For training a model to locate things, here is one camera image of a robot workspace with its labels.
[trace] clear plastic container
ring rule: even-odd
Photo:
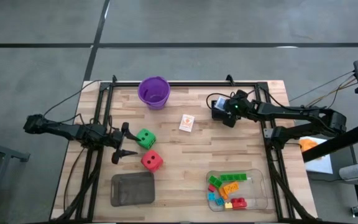
[[[206,199],[208,200],[208,190],[209,186],[209,177],[211,175],[220,179],[222,174],[238,174],[238,173],[246,173],[247,180],[237,181],[239,183],[239,190],[233,192],[228,195],[228,199],[224,202],[230,202],[232,198],[244,198],[247,202],[247,207],[245,210],[252,209],[266,209],[267,208],[267,197],[266,197],[266,189],[264,176],[262,172],[258,169],[251,170],[235,170],[235,171],[209,171],[206,174]],[[222,187],[232,182],[223,182]],[[221,197],[218,190],[214,191],[215,198]],[[231,211],[226,210],[224,205],[217,205],[215,201],[208,200],[209,208],[214,212],[223,212],[223,211]]]

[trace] red lego brick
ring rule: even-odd
[[[208,190],[209,190],[210,192],[214,192],[214,191],[216,190],[216,188],[215,188],[212,184],[210,184],[210,185],[208,186]]]
[[[149,150],[144,154],[141,162],[150,172],[155,172],[161,167],[163,160],[155,151]]]
[[[247,206],[244,198],[232,198],[231,203],[233,204],[233,209],[244,209]]]

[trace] gray floor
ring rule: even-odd
[[[0,0],[0,43],[92,42],[103,0]],[[102,42],[358,42],[358,0],[115,0],[109,7]],[[12,161],[0,193],[0,222],[48,219],[67,146],[62,138],[29,135],[29,114],[77,91],[90,49],[0,49],[0,144],[31,152],[30,161]],[[99,49],[91,80],[284,80],[289,99],[352,70],[358,48],[314,49]],[[292,105],[332,90],[331,83]],[[75,112],[74,98],[50,113],[64,119]],[[338,94],[333,106],[358,125],[358,95]],[[349,151],[336,152],[341,163]],[[351,185],[311,180],[320,218],[358,223]]]

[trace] purple bucket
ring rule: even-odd
[[[150,77],[143,80],[137,89],[137,94],[152,110],[164,108],[171,88],[169,83],[162,77]]]

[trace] wooden table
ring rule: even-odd
[[[289,105],[284,82],[267,81],[273,95],[283,105]],[[266,163],[264,141],[260,123],[247,119],[237,121],[234,128],[211,119],[211,111],[206,106],[206,96],[218,92],[229,95],[231,91],[251,87],[172,87],[168,102],[163,110],[149,110],[139,100],[137,88],[114,88],[111,114],[113,126],[121,127],[129,122],[132,133],[142,128],[155,133],[157,141],[152,149],[164,159],[163,166],[154,174],[155,201],[147,205],[112,207],[110,204],[111,177],[146,171],[140,163],[146,152],[134,141],[125,140],[123,148],[139,154],[123,157],[118,165],[111,163],[113,148],[105,147],[98,186],[98,196],[94,211],[94,222],[267,222],[277,221],[272,198],[269,170]],[[85,88],[80,96],[77,113],[85,121],[94,114],[98,97],[99,83]],[[191,133],[179,130],[181,116],[195,116]],[[290,127],[292,120],[277,119],[277,126]],[[63,192],[70,169],[82,150],[80,144],[71,141],[63,165],[52,218],[63,213]],[[68,198],[71,202],[80,188],[85,154],[81,156],[71,177]],[[288,145],[283,150],[285,168],[292,192],[306,210],[316,217],[313,197],[306,175],[301,151],[296,145]],[[262,171],[265,179],[265,193],[268,206],[265,210],[213,212],[206,200],[206,174],[210,170]],[[280,191],[284,214],[285,200]]]

